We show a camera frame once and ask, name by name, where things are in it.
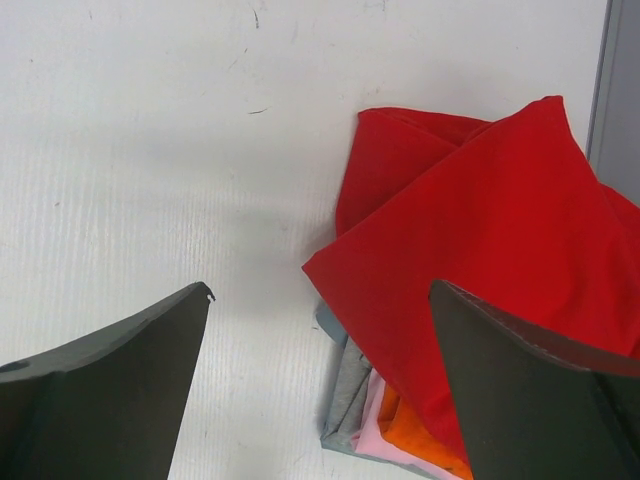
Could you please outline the pink folded t-shirt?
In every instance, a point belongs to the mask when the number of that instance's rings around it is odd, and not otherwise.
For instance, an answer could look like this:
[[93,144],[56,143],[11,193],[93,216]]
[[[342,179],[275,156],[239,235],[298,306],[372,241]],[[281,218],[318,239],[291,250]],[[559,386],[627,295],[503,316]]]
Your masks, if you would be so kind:
[[426,474],[430,479],[456,479],[455,475],[445,469],[400,450],[382,438],[378,426],[378,414],[381,411],[385,386],[382,377],[372,370],[361,428],[351,440],[354,452],[399,464],[402,467],[416,467],[420,473]]

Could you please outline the orange folded t-shirt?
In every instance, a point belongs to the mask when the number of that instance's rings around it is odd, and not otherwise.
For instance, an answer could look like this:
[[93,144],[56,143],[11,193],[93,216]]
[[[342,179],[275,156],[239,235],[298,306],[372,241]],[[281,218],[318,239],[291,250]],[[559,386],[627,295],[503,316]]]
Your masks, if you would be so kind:
[[377,422],[382,438],[400,450],[461,479],[473,478],[469,466],[435,439],[414,410],[388,385],[384,386]]

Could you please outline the blue-grey folded t-shirt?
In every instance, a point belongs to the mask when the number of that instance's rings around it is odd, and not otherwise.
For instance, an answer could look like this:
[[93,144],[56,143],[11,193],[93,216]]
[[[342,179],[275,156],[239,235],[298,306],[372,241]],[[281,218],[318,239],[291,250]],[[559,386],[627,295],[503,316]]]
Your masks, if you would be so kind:
[[321,301],[315,311],[315,319],[318,326],[339,346],[344,347],[348,340],[348,334],[343,325],[331,311],[329,306]]

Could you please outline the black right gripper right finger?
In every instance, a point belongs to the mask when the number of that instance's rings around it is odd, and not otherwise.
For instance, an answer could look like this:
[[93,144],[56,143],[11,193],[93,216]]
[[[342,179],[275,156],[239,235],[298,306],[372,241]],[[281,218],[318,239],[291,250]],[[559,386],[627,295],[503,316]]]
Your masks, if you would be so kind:
[[429,302],[475,478],[638,478],[638,361],[444,280]]

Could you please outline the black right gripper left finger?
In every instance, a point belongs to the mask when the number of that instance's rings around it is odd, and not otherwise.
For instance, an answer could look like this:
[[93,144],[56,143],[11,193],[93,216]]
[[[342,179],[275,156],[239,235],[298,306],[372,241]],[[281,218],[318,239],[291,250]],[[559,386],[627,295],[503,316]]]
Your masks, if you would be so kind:
[[167,478],[214,299],[196,282],[3,365],[2,478]]

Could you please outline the grey folded t-shirt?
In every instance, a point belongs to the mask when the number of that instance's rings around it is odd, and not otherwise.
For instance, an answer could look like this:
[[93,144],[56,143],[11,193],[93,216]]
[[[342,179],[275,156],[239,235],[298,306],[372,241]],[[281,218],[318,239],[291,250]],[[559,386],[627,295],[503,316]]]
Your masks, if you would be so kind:
[[360,430],[372,365],[347,338],[331,395],[320,442],[323,449],[351,452],[351,439]]

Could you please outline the red folded t-shirt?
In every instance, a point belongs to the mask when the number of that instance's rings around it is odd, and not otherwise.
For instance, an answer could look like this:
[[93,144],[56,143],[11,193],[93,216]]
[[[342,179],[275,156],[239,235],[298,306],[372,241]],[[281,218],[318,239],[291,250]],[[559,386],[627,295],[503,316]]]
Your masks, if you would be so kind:
[[428,304],[433,281],[582,343],[639,354],[639,210],[598,181],[559,96],[494,122],[360,112],[335,228],[305,274],[458,457],[466,451]]

